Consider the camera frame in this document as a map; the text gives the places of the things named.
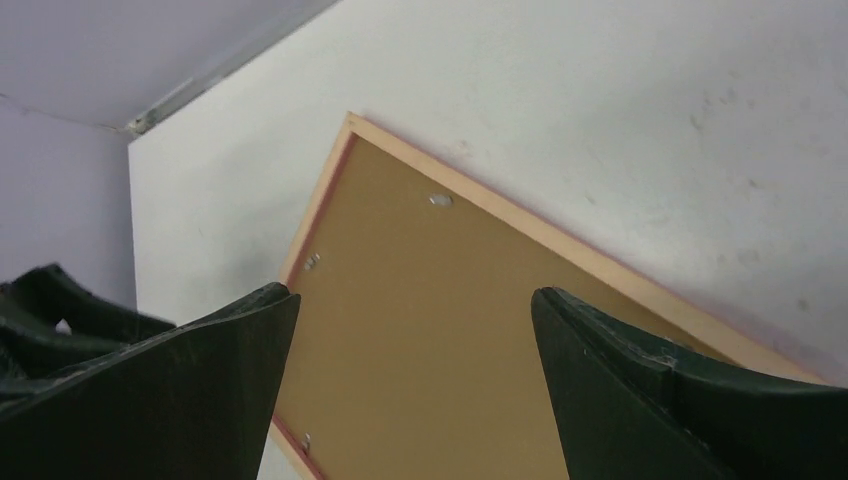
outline scuff mark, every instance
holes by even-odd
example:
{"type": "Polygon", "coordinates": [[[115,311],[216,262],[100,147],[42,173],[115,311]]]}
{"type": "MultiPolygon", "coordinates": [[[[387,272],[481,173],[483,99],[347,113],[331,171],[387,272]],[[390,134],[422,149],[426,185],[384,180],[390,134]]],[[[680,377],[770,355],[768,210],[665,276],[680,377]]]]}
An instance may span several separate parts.
{"type": "Polygon", "coordinates": [[[598,158],[598,154],[595,153],[595,150],[592,149],[591,146],[586,145],[586,153],[589,154],[589,157],[591,157],[592,160],[594,160],[596,162],[600,162],[600,159],[598,158]]]}
{"type": "Polygon", "coordinates": [[[734,104],[734,103],[739,101],[739,94],[736,93],[736,89],[734,89],[733,87],[727,88],[726,95],[727,95],[727,101],[730,102],[731,104],[734,104]]]}
{"type": "Polygon", "coordinates": [[[739,263],[742,265],[750,267],[753,264],[759,263],[760,252],[753,248],[745,248],[736,252],[736,259],[739,260],[739,263]]]}
{"type": "Polygon", "coordinates": [[[41,110],[40,108],[36,108],[34,106],[25,104],[23,102],[18,101],[10,95],[5,93],[0,93],[0,106],[8,106],[14,110],[17,110],[18,113],[22,117],[26,117],[31,113],[35,113],[38,115],[43,115],[45,117],[52,118],[53,120],[58,120],[60,122],[73,123],[76,125],[82,125],[85,127],[96,128],[99,130],[106,130],[110,133],[125,133],[125,128],[113,127],[111,125],[104,125],[100,123],[87,123],[82,120],[77,120],[74,118],[65,117],[63,115],[59,115],[57,113],[51,113],[46,110],[41,110]]]}
{"type": "Polygon", "coordinates": [[[474,157],[474,148],[465,140],[457,140],[443,150],[447,160],[462,164],[474,157]]]}
{"type": "Polygon", "coordinates": [[[689,115],[689,123],[692,124],[692,128],[694,128],[699,135],[704,133],[704,124],[700,119],[698,119],[698,117],[695,116],[694,113],[689,115]]]}
{"type": "Polygon", "coordinates": [[[811,153],[819,158],[830,155],[831,151],[829,146],[821,144],[821,137],[815,133],[808,137],[808,142],[797,142],[795,147],[799,152],[811,153]]]}

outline black plastic object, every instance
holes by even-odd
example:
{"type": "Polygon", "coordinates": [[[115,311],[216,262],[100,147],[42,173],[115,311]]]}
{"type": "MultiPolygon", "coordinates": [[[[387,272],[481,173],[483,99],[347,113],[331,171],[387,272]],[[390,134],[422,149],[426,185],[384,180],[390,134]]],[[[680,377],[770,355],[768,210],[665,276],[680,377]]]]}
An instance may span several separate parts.
{"type": "Polygon", "coordinates": [[[94,296],[59,265],[30,270],[0,287],[0,404],[38,391],[32,380],[173,328],[94,296]],[[70,335],[57,331],[63,321],[70,335]],[[12,388],[15,379],[31,381],[12,388]]]}
{"type": "MultiPolygon", "coordinates": [[[[42,388],[0,405],[0,478],[255,479],[299,306],[272,283],[112,353],[11,378],[42,388]]],[[[110,319],[131,322],[105,313],[105,331],[110,319]]]]}
{"type": "Polygon", "coordinates": [[[702,356],[559,289],[532,317],[572,480],[848,478],[848,390],[702,356]]]}

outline ceiling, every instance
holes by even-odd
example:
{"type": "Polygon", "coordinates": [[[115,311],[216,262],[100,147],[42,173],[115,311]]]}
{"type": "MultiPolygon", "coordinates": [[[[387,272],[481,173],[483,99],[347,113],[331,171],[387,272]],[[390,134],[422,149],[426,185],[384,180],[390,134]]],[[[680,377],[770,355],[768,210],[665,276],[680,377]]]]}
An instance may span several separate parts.
{"type": "Polygon", "coordinates": [[[0,0],[0,94],[123,127],[321,0],[0,0]]]}

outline white wall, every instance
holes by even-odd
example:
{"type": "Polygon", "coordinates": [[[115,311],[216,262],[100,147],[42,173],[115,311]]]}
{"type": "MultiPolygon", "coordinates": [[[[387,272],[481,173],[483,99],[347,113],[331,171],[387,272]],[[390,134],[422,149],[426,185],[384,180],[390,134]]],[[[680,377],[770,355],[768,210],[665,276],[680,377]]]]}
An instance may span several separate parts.
{"type": "Polygon", "coordinates": [[[128,142],[0,101],[0,281],[55,261],[135,306],[128,142]]]}
{"type": "Polygon", "coordinates": [[[848,383],[846,45],[836,0],[344,0],[131,145],[139,305],[275,278],[352,110],[848,383]]]}
{"type": "Polygon", "coordinates": [[[262,463],[259,464],[259,473],[256,478],[257,480],[301,480],[300,475],[292,468],[270,436],[265,441],[262,463]]]}

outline cork board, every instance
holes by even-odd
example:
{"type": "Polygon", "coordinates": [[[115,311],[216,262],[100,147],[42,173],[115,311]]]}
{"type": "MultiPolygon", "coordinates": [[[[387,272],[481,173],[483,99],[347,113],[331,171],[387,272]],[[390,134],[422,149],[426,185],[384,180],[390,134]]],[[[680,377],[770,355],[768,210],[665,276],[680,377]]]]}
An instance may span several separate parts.
{"type": "Polygon", "coordinates": [[[542,286],[716,358],[811,379],[356,116],[292,249],[283,280],[303,302],[275,415],[289,443],[309,434],[308,456],[288,449],[313,478],[567,478],[530,319],[542,286]]]}

